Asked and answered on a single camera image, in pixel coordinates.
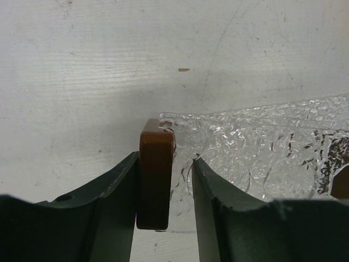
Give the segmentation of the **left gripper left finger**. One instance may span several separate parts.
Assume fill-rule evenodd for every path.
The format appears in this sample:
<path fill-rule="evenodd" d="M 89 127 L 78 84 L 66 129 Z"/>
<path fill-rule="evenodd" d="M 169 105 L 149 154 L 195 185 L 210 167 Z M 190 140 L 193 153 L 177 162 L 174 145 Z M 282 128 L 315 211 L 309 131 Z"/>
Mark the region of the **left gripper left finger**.
<path fill-rule="evenodd" d="M 1 195 L 1 261 L 128 261 L 138 158 L 51 202 Z"/>

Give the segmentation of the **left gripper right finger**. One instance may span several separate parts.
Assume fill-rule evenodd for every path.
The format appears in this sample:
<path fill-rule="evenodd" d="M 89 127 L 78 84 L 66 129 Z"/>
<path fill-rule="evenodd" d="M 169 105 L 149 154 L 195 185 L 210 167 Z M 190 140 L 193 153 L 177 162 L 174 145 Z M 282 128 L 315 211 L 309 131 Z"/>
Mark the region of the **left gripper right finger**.
<path fill-rule="evenodd" d="M 348 261 L 348 203 L 258 200 L 193 162 L 201 261 Z"/>

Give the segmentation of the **brown wooden tray foot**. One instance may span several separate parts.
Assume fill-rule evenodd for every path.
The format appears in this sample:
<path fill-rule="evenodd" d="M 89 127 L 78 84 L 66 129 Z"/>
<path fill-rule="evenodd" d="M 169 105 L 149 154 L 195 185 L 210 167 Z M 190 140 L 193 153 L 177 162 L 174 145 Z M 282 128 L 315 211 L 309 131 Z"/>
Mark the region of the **brown wooden tray foot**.
<path fill-rule="evenodd" d="M 143 230 L 165 230 L 169 224 L 170 190 L 175 135 L 150 118 L 140 135 L 139 200 L 136 226 Z"/>
<path fill-rule="evenodd" d="M 348 164 L 340 167 L 333 175 L 330 195 L 335 199 L 348 200 L 349 197 L 349 174 Z"/>

